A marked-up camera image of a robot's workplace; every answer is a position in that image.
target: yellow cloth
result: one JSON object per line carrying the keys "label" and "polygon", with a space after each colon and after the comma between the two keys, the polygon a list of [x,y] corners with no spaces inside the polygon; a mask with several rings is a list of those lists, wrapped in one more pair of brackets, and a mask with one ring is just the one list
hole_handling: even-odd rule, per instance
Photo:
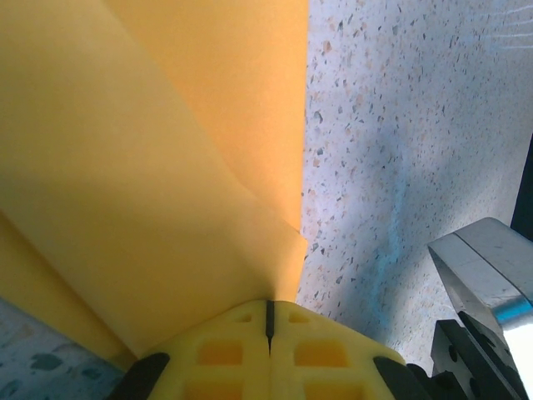
{"label": "yellow cloth", "polygon": [[307,0],[106,0],[237,178],[300,228]]}

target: square hole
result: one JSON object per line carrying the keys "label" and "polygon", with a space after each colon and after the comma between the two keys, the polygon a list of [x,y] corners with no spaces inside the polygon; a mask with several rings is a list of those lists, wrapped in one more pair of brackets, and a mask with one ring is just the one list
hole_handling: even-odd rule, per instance
{"label": "square hole", "polygon": [[238,340],[213,339],[198,350],[198,365],[241,365],[242,343]]}
{"label": "square hole", "polygon": [[367,400],[360,385],[342,382],[308,382],[304,385],[306,400]]}
{"label": "square hole", "polygon": [[190,382],[185,386],[183,400],[242,400],[239,382]]}
{"label": "square hole", "polygon": [[348,367],[341,343],[331,339],[300,342],[294,351],[294,363],[299,367]]}
{"label": "square hole", "polygon": [[301,315],[298,312],[291,312],[289,314],[289,323],[308,323],[309,318]]}
{"label": "square hole", "polygon": [[241,315],[239,318],[235,320],[236,323],[249,323],[252,320],[251,314],[244,314]]}

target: fabric fold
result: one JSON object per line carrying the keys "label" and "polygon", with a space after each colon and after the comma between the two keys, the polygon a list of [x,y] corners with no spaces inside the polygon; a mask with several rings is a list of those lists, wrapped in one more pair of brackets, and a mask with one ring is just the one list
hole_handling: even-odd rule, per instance
{"label": "fabric fold", "polygon": [[122,369],[129,349],[0,214],[2,297]]}
{"label": "fabric fold", "polygon": [[308,1],[105,2],[237,179],[299,229]]}
{"label": "fabric fold", "polygon": [[305,240],[103,4],[0,15],[0,208],[136,356],[239,303],[294,298]]}

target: black rubber pad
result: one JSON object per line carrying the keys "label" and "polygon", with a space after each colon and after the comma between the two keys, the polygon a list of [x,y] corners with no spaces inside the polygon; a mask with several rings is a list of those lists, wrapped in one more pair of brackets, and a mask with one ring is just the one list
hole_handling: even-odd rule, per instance
{"label": "black rubber pad", "polygon": [[387,357],[374,358],[374,364],[396,400],[432,400],[406,366]]}
{"label": "black rubber pad", "polygon": [[135,362],[107,400],[147,400],[169,361],[158,352]]}

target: terrazzo floor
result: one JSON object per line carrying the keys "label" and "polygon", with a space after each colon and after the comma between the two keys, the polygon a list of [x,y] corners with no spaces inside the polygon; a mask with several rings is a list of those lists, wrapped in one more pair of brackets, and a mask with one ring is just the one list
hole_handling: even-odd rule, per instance
{"label": "terrazzo floor", "polygon": [[[425,244],[511,222],[533,4],[311,0],[308,48],[297,302],[430,371],[435,320],[455,314]],[[0,399],[100,399],[120,377],[1,301],[0,321]]]}

